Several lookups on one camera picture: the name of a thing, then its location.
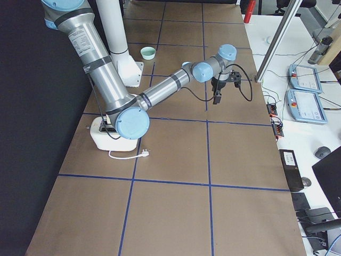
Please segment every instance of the white cable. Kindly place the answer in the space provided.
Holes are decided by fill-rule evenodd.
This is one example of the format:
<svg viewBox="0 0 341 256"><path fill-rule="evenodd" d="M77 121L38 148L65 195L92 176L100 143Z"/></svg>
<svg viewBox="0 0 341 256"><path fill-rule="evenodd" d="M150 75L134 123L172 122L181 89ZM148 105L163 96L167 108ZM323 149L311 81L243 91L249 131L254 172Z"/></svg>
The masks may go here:
<svg viewBox="0 0 341 256"><path fill-rule="evenodd" d="M138 157L146 157L146 156L149 156L149 151L147 149L143 149L142 152L137 155L137 156L131 156L131 157L116 157L116 156L112 156L111 155L111 151L109 151L108 153L108 156L110 158L113 158L113 159L117 159L117 160L127 160L127 159L134 159L134 158L138 158Z"/></svg>

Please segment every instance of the computer mouse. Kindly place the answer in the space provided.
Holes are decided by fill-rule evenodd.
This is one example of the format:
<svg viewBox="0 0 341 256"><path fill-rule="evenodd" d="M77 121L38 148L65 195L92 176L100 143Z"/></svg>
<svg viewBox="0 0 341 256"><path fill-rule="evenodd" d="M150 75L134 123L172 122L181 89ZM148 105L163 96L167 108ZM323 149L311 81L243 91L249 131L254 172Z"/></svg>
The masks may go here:
<svg viewBox="0 0 341 256"><path fill-rule="evenodd" d="M315 156L318 158L318 159L323 159L325 158L326 156L328 156L329 154L331 153L330 149L325 147L325 146L322 146L322 147L319 147L317 149L317 151L315 152Z"/></svg>

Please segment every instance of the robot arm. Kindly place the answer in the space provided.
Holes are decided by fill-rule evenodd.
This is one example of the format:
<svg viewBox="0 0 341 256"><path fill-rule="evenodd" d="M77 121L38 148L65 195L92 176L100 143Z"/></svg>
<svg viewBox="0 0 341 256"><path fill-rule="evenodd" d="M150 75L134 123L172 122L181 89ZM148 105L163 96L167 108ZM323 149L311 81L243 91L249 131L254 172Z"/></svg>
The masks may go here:
<svg viewBox="0 0 341 256"><path fill-rule="evenodd" d="M146 111L180 90L191 80L205 82L213 78L215 96L219 81L227 80L236 58L236 48L222 45L218 54L199 63L185 63L181 69L140 95L129 94L118 75L110 55L94 27L94 13L86 0L42 0L45 22L50 28L66 33L105 100L106 113L118 134L138 139L148 130Z"/></svg>

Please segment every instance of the light blue cap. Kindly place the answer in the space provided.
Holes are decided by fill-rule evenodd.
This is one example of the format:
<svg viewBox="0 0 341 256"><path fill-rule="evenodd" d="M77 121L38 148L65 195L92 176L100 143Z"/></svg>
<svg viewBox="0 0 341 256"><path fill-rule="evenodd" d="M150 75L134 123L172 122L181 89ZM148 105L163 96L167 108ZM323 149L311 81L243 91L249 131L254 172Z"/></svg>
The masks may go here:
<svg viewBox="0 0 341 256"><path fill-rule="evenodd" d="M149 128L149 116L139 107L123 110L116 119L116 131L129 140L136 140L145 135Z"/></svg>
<svg viewBox="0 0 341 256"><path fill-rule="evenodd" d="M218 54L225 60L235 60L237 56L237 49L231 44L223 44L219 47Z"/></svg>
<svg viewBox="0 0 341 256"><path fill-rule="evenodd" d="M84 0L42 0L51 9L60 12L71 12L80 7Z"/></svg>
<svg viewBox="0 0 341 256"><path fill-rule="evenodd" d="M206 62L200 62L194 66L193 76L198 82L206 82L213 77L213 68Z"/></svg>
<svg viewBox="0 0 341 256"><path fill-rule="evenodd" d="M54 24L54 22L51 21L51 20L46 20L46 19L45 19L45 24L46 24L46 26L47 26L48 28L52 28L52 29L58 30L57 27L56 27L56 25Z"/></svg>

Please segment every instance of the red cylinder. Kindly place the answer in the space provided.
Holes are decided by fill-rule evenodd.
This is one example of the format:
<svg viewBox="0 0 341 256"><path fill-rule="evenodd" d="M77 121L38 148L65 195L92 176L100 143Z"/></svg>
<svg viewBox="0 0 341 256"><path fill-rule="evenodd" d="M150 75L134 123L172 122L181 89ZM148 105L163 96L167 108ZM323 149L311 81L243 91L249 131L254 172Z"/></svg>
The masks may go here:
<svg viewBox="0 0 341 256"><path fill-rule="evenodd" d="M251 19L251 15L254 12L254 8L256 6L256 0L251 0L249 2L249 5L247 6L247 11L244 17L244 23L249 23L250 19Z"/></svg>

